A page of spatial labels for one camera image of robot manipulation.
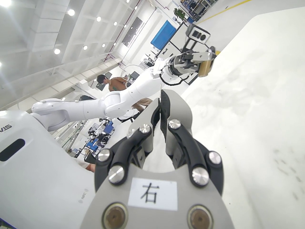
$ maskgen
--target person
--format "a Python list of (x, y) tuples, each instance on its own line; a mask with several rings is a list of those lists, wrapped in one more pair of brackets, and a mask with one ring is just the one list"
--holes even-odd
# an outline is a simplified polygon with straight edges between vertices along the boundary
[[(69, 149), (68, 150), (68, 154), (70, 154), (71, 152), (72, 152), (72, 149)], [(89, 170), (89, 171), (91, 171), (93, 173), (95, 172), (95, 167), (96, 167), (95, 164), (85, 162), (84, 160), (81, 160), (80, 158), (77, 158), (77, 157), (73, 157), (73, 159), (82, 168), (87, 169), (87, 170)]]
[[(97, 82), (100, 84), (108, 84), (109, 85), (109, 91), (123, 91), (126, 87), (127, 79), (122, 77), (116, 77), (112, 79), (108, 79), (105, 75), (99, 75), (97, 76)], [(149, 98), (143, 98), (139, 100), (137, 103), (133, 104), (132, 107), (136, 108), (139, 112), (142, 112), (144, 110), (142, 106), (148, 106), (152, 102)]]

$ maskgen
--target ceiling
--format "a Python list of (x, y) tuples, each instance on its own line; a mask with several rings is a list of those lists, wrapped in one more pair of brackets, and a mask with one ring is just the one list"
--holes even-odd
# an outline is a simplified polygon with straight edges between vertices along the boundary
[(111, 60), (143, 1), (12, 0), (0, 7), (0, 108)]

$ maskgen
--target gold object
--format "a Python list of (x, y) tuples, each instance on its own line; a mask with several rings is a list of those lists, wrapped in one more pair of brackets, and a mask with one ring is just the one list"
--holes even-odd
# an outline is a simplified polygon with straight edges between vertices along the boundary
[(204, 61), (200, 64), (198, 77), (205, 77), (211, 71), (211, 60)]

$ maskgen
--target silver bolt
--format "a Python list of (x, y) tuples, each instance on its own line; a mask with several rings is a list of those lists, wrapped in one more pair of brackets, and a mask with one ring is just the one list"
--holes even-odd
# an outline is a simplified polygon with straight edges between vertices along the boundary
[(125, 172), (121, 165), (114, 165), (108, 173), (108, 180), (111, 183), (118, 183), (124, 178)]
[(136, 129), (129, 130), (126, 135), (127, 139), (129, 139), (134, 134), (135, 131)]
[(192, 171), (192, 177), (195, 183), (204, 186), (209, 182), (209, 173), (202, 167), (197, 167)]
[(172, 119), (168, 125), (170, 126), (170, 128), (172, 129), (178, 129), (181, 127), (181, 122), (179, 120), (176, 119)]
[(140, 127), (140, 132), (142, 134), (147, 134), (148, 132), (150, 131), (150, 126), (148, 124), (143, 124), (141, 127)]
[(110, 156), (110, 150), (108, 148), (105, 148), (100, 151), (100, 153), (97, 156), (97, 159), (99, 161), (106, 161), (108, 160), (109, 156)]
[(220, 164), (221, 163), (221, 156), (215, 151), (211, 151), (209, 153), (209, 159), (211, 160), (211, 162), (213, 164)]

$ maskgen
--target white label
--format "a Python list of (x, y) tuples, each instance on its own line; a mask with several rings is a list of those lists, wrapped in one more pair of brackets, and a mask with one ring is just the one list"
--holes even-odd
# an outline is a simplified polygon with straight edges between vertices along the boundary
[(134, 177), (130, 188), (128, 205), (177, 211), (177, 182)]

